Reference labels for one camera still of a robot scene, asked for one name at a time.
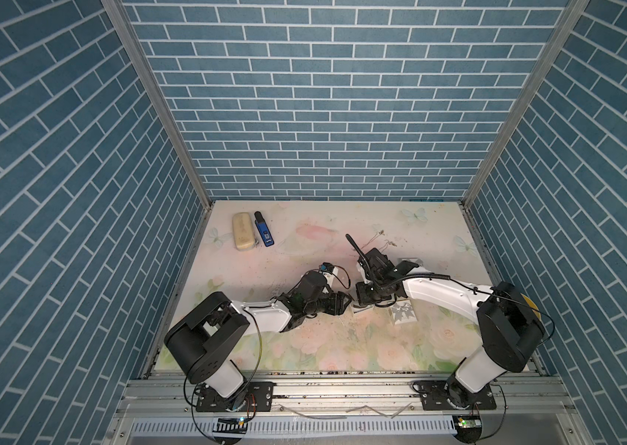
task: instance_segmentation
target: brick wallpaper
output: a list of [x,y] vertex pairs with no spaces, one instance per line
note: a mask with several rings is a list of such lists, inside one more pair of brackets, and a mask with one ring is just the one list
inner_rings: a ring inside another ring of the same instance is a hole
[[473,213],[593,440],[627,444],[627,2],[591,0]]
[[211,195],[346,200],[461,198],[566,3],[206,1],[126,4]]
[[100,443],[202,206],[98,0],[0,0],[0,444]]

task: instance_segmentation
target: black mounting plate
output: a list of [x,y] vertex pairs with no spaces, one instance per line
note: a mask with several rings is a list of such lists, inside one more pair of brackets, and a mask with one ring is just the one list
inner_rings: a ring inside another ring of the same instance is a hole
[[[271,411],[273,386],[273,382],[249,383],[245,393],[254,396],[257,412]],[[200,397],[197,398],[197,408],[195,409],[197,412],[228,412],[227,410],[231,409],[231,401],[220,396],[213,388],[203,388],[200,394]],[[246,412],[247,404],[245,403],[238,411]]]
[[[466,409],[452,405],[447,394],[446,381],[444,380],[422,380],[415,382],[416,388],[420,392],[422,409],[425,411],[442,411],[443,409]],[[487,384],[476,396],[476,407],[479,411],[496,409],[496,400],[491,393],[491,387]]]

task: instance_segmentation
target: metal rail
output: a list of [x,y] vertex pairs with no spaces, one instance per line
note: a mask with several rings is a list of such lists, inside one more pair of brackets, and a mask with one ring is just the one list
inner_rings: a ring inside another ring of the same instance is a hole
[[[271,398],[271,412],[262,416],[290,416],[291,412],[306,415],[377,415],[363,406],[381,412],[393,413],[405,407],[400,415],[459,414],[455,410],[425,412],[419,395],[410,386],[421,379],[446,379],[446,374],[348,374],[348,375],[305,375],[257,374],[254,381],[275,384]],[[119,419],[139,417],[182,417],[189,416],[187,404],[182,396],[182,375],[151,377],[148,380],[130,380],[115,417]],[[504,388],[508,414],[572,414],[575,407],[558,377],[539,377],[535,372],[506,374],[498,379]],[[492,387],[497,401],[501,401],[501,390]],[[502,414],[503,403],[495,411]],[[196,416],[211,416],[196,413]]]
[[177,125],[175,124],[175,118],[172,116],[170,107],[165,101],[165,96],[162,95],[160,86],[158,86],[158,81],[155,79],[155,74],[153,74],[152,69],[150,68],[148,58],[145,57],[145,52],[140,46],[138,36],[135,35],[135,29],[133,28],[131,20],[128,18],[128,13],[125,12],[122,1],[102,0],[101,3],[103,3],[105,13],[108,14],[108,18],[113,23],[113,29],[115,29],[118,37],[121,39],[125,52],[131,59],[133,68],[135,69],[145,92],[148,94],[155,112],[158,113],[158,118],[160,119],[160,122],[167,133],[167,137],[170,139],[170,142],[175,149],[177,157],[182,163],[189,181],[192,183],[194,191],[202,201],[204,209],[209,210],[212,202],[207,194],[207,189],[205,189],[202,180],[199,178],[199,174],[197,174],[197,171],[194,168],[192,157],[189,155],[185,141],[182,138],[182,133],[180,133]]
[[197,254],[197,249],[202,243],[202,237],[204,236],[204,231],[207,228],[207,222],[209,221],[210,215],[211,207],[209,209],[205,209],[199,219],[197,232],[195,232],[192,242],[188,247],[185,262],[182,264],[182,268],[180,268],[177,281],[167,302],[167,307],[165,308],[165,312],[163,312],[162,319],[158,325],[158,331],[155,332],[152,344],[148,350],[148,356],[145,358],[145,362],[143,363],[143,369],[140,372],[140,377],[143,379],[147,379],[150,376],[150,372],[155,366],[155,362],[158,360],[158,354],[160,353],[163,342],[165,341],[165,334],[167,334],[172,317],[175,315],[177,303],[182,295],[182,290],[184,289],[184,284],[187,281],[190,269],[192,268],[192,263],[194,262],[195,255]]
[[462,202],[465,206],[470,206],[476,199],[479,191],[481,191],[481,187],[484,185],[486,178],[491,173],[491,170],[494,169],[494,165],[499,156],[501,156],[501,153],[504,152],[508,140],[514,134],[523,114],[531,104],[543,79],[545,79],[545,76],[550,71],[553,62],[555,62],[555,58],[558,57],[560,50],[563,48],[563,45],[565,45],[565,41],[568,40],[570,32],[575,28],[575,24],[578,22],[578,19],[580,19],[580,15],[585,11],[585,6],[587,6],[588,1],[589,0],[569,0],[563,13],[560,14],[558,23],[555,26],[555,31],[553,31],[546,45],[543,46],[538,56],[538,61],[536,61],[536,64],[533,66],[531,74],[528,75],[528,79],[526,79],[521,93],[511,106],[506,120],[501,124],[496,139],[491,144],[486,158],[484,158],[484,161],[482,161],[479,166],[479,170],[474,176],[469,189],[464,193]]

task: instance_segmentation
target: blue usb drive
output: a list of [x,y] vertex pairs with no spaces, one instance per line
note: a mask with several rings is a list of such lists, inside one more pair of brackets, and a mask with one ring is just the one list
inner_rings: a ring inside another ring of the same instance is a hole
[[261,240],[264,242],[266,247],[273,245],[273,238],[271,237],[271,232],[268,230],[266,226],[266,221],[264,217],[261,215],[260,211],[254,212],[254,223],[256,224],[256,228],[259,230],[259,235],[261,235]]

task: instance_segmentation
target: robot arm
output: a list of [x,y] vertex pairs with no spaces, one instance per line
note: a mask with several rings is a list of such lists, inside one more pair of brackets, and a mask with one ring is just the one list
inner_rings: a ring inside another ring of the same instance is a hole
[[379,306],[411,298],[446,307],[479,326],[482,345],[446,382],[449,401],[465,409],[493,379],[506,371],[520,372],[545,334],[530,300],[509,283],[494,288],[475,286],[431,273],[410,261],[395,266],[376,248],[363,254],[347,237],[360,254],[363,274],[354,297],[331,289],[337,268],[324,263],[270,302],[230,301],[215,292],[176,324],[166,334],[165,345],[188,380],[193,384],[205,382],[222,398],[232,398],[232,406],[238,406],[237,396],[244,395],[240,390],[244,377],[227,357],[243,335],[286,332],[321,312],[342,315],[351,303],[356,307]]

